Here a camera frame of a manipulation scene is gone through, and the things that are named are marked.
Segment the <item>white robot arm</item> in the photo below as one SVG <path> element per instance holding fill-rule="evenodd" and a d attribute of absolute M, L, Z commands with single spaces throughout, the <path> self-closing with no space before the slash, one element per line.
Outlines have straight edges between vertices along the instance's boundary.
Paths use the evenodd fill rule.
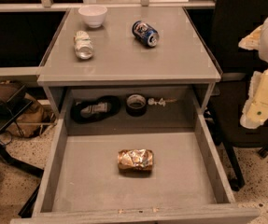
<path fill-rule="evenodd" d="M 255 49 L 259 53 L 259 58 L 268 63 L 268 18 L 263 25 L 244 37 L 238 46 L 247 50 Z M 257 129 L 266 120 L 268 120 L 268 68 L 262 73 L 253 73 L 240 124 L 247 129 Z"/>

